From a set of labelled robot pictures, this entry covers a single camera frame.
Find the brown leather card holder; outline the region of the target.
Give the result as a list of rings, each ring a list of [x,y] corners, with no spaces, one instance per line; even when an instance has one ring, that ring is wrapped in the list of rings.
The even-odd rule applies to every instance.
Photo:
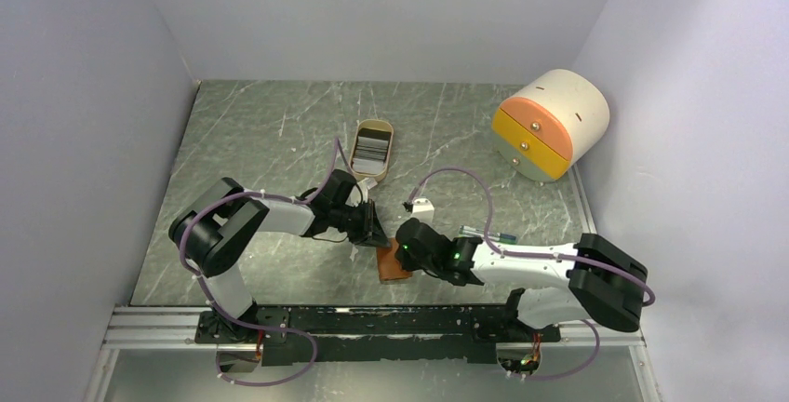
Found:
[[[396,258],[398,245],[395,241],[388,248],[376,248],[376,259],[379,280],[383,284],[393,284],[412,277],[412,272],[402,268]]]

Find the beige oval tray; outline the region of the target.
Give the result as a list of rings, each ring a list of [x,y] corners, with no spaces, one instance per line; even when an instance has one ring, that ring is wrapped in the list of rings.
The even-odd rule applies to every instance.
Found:
[[[362,120],[357,125],[351,151],[351,173],[358,181],[373,179],[381,182],[389,170],[394,128],[379,119]]]

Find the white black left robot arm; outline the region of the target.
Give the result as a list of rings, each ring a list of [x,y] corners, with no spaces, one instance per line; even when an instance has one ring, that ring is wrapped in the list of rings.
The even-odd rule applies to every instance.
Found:
[[[295,197],[254,192],[222,178],[187,207],[168,229],[181,264],[208,290],[219,307],[220,328],[234,342],[252,338],[257,304],[238,262],[258,232],[315,238],[334,229],[356,246],[391,243],[374,202],[349,172],[334,169],[324,182]]]

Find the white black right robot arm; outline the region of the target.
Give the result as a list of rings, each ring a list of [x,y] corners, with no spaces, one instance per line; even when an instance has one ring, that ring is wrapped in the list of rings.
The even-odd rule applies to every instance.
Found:
[[[395,256],[405,270],[423,270],[459,287],[522,289],[515,307],[501,318],[512,340],[582,319],[619,332],[640,328],[648,269],[599,234],[549,247],[504,245],[479,236],[449,239],[411,218],[395,239]]]

